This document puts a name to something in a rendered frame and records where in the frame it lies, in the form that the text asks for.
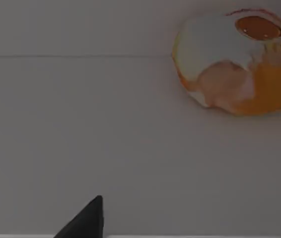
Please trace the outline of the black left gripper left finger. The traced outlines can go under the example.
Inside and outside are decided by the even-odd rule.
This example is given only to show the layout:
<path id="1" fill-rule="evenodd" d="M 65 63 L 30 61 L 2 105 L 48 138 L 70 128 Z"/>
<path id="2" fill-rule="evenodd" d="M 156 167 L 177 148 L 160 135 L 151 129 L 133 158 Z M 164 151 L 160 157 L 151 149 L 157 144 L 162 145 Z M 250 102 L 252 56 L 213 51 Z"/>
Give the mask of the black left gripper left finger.
<path id="1" fill-rule="evenodd" d="M 103 197 L 92 199 L 53 238 L 103 238 Z"/>

